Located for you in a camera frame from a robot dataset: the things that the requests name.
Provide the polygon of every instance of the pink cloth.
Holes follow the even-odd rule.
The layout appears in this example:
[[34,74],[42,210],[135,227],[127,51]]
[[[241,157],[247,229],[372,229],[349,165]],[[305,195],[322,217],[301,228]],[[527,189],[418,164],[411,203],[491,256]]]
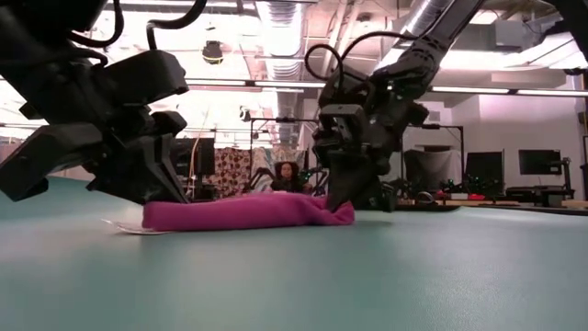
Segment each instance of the pink cloth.
[[154,231],[215,231],[302,225],[348,225],[355,219],[346,203],[332,213],[324,198],[295,193],[253,194],[213,202],[150,202],[143,208],[143,228]]

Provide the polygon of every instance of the exposed ceiling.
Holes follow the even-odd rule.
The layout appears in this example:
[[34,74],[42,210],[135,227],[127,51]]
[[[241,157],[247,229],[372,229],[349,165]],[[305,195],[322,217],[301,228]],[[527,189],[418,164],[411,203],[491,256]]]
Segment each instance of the exposed ceiling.
[[[121,2],[125,9],[125,32],[115,45],[105,50],[113,62],[148,48],[145,37],[147,20],[179,17],[192,4],[192,0]],[[411,15],[411,10],[421,6],[421,3],[422,0],[361,0],[349,3],[342,0],[321,0],[318,3],[209,0],[206,14],[194,24],[179,31],[156,30],[155,36],[159,49],[171,52],[182,63],[187,78],[312,81],[313,78],[303,70],[301,63],[306,50],[312,45],[331,42],[335,48],[342,50],[367,32],[401,29]],[[91,32],[92,38],[107,39],[112,34],[114,16],[111,8],[109,5],[97,21],[95,30]],[[537,59],[530,62],[521,55],[525,53],[523,50],[527,53],[530,50],[537,51],[538,31],[545,30],[557,20],[550,15],[553,15],[553,9],[540,1],[487,1],[483,10],[472,20],[469,26],[472,29],[464,31],[454,50],[442,63],[443,69],[434,84],[521,88],[553,88],[563,85],[565,74],[549,67],[559,66],[559,69],[563,69],[566,65],[576,65],[573,58],[578,57],[578,51],[577,47],[575,50],[573,48],[573,40],[570,43],[569,38],[561,35],[556,36],[558,39],[549,37],[544,40],[543,46],[546,48],[543,53],[551,56],[548,62],[540,63]],[[514,25],[506,27],[504,22]],[[496,32],[506,28],[513,29],[505,33],[507,36],[512,37],[518,33],[526,38],[527,44],[521,44],[518,50],[509,51],[469,48],[476,36],[480,44],[483,30],[494,31],[491,33],[494,44],[499,37],[499,42],[522,42],[513,38],[505,41],[504,32]],[[203,60],[202,50],[207,40],[221,42],[224,52],[221,64],[210,65]],[[492,42],[488,41],[484,46],[492,46]],[[562,47],[558,47],[560,53],[554,57],[554,51],[545,45],[548,42],[552,43],[548,45],[551,47],[564,45],[567,48],[563,47],[565,52],[561,52]],[[397,58],[401,52],[402,45],[391,45],[390,40],[364,40],[351,51],[345,64],[368,74],[382,60],[394,61],[394,57]],[[327,73],[334,65],[332,60],[329,57],[325,60],[325,52],[317,51],[311,55],[311,66],[315,71]],[[153,105],[153,109],[177,109],[187,119],[190,128],[186,132],[188,135],[202,128],[225,130],[227,134],[223,133],[217,139],[222,139],[226,144],[249,143],[247,130],[250,124],[240,120],[241,110],[249,109],[254,117],[302,116],[300,99],[309,97],[308,93],[300,93],[304,91],[298,90],[249,89],[237,92],[220,91],[218,88],[214,91],[202,87],[193,88],[193,91],[183,96],[169,97],[158,102]],[[17,111],[24,100],[4,82],[0,84],[0,91],[3,93],[0,121],[30,123]],[[424,96],[424,100],[443,101],[449,107],[461,98],[449,94]],[[298,127],[268,122],[263,130],[268,133],[263,133],[257,143],[284,143],[296,140]]]

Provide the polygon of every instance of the teal table surface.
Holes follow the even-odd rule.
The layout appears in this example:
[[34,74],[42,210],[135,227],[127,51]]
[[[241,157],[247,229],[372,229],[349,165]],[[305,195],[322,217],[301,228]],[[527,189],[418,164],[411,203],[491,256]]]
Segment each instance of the teal table surface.
[[346,227],[119,234],[84,183],[0,197],[0,330],[588,330],[588,220],[359,212]]

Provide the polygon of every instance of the red object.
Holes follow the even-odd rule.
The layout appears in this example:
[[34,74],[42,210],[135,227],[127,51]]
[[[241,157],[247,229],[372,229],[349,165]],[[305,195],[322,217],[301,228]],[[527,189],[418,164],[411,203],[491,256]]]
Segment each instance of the red object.
[[484,200],[484,199],[486,199],[486,197],[481,194],[469,194],[468,195],[468,200]]

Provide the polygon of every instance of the patterned curtain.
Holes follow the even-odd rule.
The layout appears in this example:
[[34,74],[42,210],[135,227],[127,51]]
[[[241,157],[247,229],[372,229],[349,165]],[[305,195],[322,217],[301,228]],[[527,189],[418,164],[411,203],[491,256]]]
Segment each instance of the patterned curtain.
[[[260,167],[266,167],[272,172],[279,162],[296,162],[300,169],[304,168],[304,156],[306,151],[295,150],[287,147],[276,146],[272,149],[254,148],[254,174]],[[265,191],[272,183],[270,176],[263,176],[253,191]]]
[[214,176],[207,176],[207,182],[214,185],[218,198],[240,195],[249,182],[249,150],[223,148],[215,150]]

